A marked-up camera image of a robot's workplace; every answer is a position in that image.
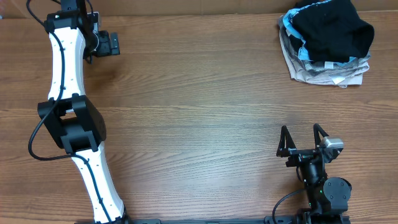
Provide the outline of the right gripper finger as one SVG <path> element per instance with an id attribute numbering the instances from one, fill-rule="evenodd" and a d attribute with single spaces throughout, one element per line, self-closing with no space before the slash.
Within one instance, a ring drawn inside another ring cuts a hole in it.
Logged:
<path id="1" fill-rule="evenodd" d="M 289 130 L 285 125 L 281 127 L 280 141 L 277 148 L 277 157 L 289 157 L 292 155 L 293 151 L 296 150 L 295 143 L 289 133 Z"/>
<path id="2" fill-rule="evenodd" d="M 320 145 L 321 137 L 324 138 L 328 136 L 328 134 L 323 130 L 323 128 L 318 123 L 315 123 L 313 125 L 313 133 L 314 133 L 314 140 L 316 146 Z"/>

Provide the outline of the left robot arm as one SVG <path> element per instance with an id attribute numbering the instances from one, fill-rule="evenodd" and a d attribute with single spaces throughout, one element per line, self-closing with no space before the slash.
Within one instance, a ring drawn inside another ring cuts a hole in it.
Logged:
<path id="1" fill-rule="evenodd" d="M 94 57 L 119 55 L 117 33 L 100 30 L 100 15 L 86 0 L 59 1 L 61 9 L 40 21 L 52 46 L 52 85 L 48 99 L 37 106 L 40 121 L 28 143 L 45 126 L 56 145 L 65 151 L 53 161 L 70 158 L 83 178 L 93 206 L 95 223 L 130 223 L 123 201 L 113 184 L 106 162 L 106 125 L 88 99 L 83 63 Z"/>

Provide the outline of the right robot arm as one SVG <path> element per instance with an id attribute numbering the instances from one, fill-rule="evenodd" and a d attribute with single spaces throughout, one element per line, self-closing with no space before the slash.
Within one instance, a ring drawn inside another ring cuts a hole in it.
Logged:
<path id="1" fill-rule="evenodd" d="M 318 124 L 313 125 L 315 147 L 297 149 L 289 130 L 281 127 L 277 157 L 286 157 L 287 167 L 294 167 L 303 188 L 282 197 L 272 210 L 272 223 L 312 223 L 333 224 L 349 223 L 349 217 L 343 214 L 348 210 L 352 185 L 341 177 L 328 177 L 325 165 L 335 160 L 343 151 L 344 143 L 333 138 Z M 294 216 L 277 216 L 278 206 L 286 199 L 305 192 L 308 208 L 302 208 Z"/>

